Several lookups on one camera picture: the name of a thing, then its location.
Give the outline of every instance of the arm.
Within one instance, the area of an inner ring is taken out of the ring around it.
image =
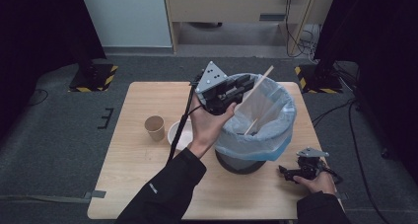
[[[350,224],[335,196],[331,174],[321,172],[312,181],[294,176],[294,180],[306,186],[312,193],[298,201],[298,224]]]
[[[148,181],[120,213],[116,224],[178,223],[190,204],[194,187],[206,168],[200,158],[219,136],[225,122],[234,115],[236,104],[224,114],[214,116],[203,108],[191,115],[193,140],[160,172]],[[194,95],[191,108],[200,106]]]

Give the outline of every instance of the yellow and black tape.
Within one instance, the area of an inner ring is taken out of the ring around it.
[[[105,82],[102,85],[99,85],[98,87],[75,87],[70,88],[70,92],[81,92],[81,93],[89,93],[89,92],[100,92],[100,91],[106,91],[108,87],[110,86],[111,81],[113,80],[114,74],[116,73],[116,69],[118,66],[113,65],[108,72],[108,76],[105,79]]]
[[[328,94],[342,93],[341,90],[335,90],[335,89],[327,89],[327,88],[310,89],[307,79],[304,77],[304,74],[302,73],[301,68],[295,67],[295,72],[298,75],[299,82],[301,83],[302,91],[305,93],[328,93]]]

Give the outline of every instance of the trash can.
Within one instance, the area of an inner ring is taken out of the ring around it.
[[[262,75],[251,77],[256,84]],[[236,174],[249,174],[266,161],[275,161],[292,139],[296,114],[295,101],[289,92],[265,78],[253,92],[245,93],[235,115],[222,128],[215,143],[218,161]]]

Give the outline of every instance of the white wall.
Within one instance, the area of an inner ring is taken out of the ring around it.
[[[102,46],[172,47],[164,0],[84,0]]]

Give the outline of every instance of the white bowl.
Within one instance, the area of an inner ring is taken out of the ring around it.
[[[179,124],[180,121],[177,121],[170,127],[169,133],[167,134],[167,138],[169,139],[170,144],[173,143]],[[193,140],[193,130],[191,128],[191,121],[188,119],[184,125],[184,129],[175,149],[180,151],[183,150],[185,147],[187,147],[191,140]]]

